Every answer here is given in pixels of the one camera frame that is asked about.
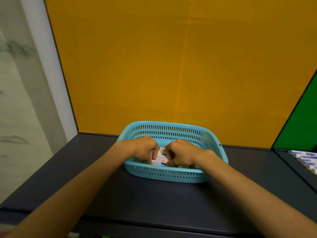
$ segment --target hand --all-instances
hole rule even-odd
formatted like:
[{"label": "hand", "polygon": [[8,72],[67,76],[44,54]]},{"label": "hand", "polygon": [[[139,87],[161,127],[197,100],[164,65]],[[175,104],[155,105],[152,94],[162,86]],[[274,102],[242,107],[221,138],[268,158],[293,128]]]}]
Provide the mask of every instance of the hand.
[{"label": "hand", "polygon": [[155,139],[145,136],[128,141],[133,157],[136,157],[139,160],[146,160],[147,164],[152,164],[151,160],[156,159],[159,151],[159,145]]},{"label": "hand", "polygon": [[177,139],[165,147],[168,158],[167,166],[192,165],[202,166],[206,159],[218,157],[210,149],[202,149],[185,140]]}]

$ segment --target blue plastic basket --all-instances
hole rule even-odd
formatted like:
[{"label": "blue plastic basket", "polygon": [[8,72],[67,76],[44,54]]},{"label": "blue plastic basket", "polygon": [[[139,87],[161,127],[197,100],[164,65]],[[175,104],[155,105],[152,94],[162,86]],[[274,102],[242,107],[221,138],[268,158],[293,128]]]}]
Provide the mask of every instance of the blue plastic basket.
[{"label": "blue plastic basket", "polygon": [[[165,147],[176,139],[186,140],[203,149],[211,149],[223,161],[228,158],[217,137],[208,129],[196,125],[167,123],[156,121],[138,121],[129,124],[122,131],[118,140],[131,140],[143,136],[154,138],[160,147]],[[138,177],[175,181],[184,183],[202,183],[209,175],[201,169],[172,168],[145,164],[144,161],[131,157],[124,162],[126,170]]]}]

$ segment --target orange wall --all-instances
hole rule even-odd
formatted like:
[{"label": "orange wall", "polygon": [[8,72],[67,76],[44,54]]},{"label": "orange wall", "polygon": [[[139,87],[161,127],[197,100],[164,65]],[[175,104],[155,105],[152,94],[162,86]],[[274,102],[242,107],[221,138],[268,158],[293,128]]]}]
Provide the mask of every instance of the orange wall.
[{"label": "orange wall", "polygon": [[79,131],[196,124],[269,148],[317,67],[317,0],[46,0]]}]

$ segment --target right hand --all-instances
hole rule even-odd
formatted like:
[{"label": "right hand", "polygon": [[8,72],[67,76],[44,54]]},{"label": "right hand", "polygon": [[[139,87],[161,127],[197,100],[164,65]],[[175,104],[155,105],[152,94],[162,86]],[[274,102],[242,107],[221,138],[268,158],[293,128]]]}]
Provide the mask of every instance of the right hand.
[{"label": "right hand", "polygon": [[202,149],[185,140],[177,139],[165,147],[167,166],[192,165],[203,166],[206,159],[219,158],[212,150]]}]

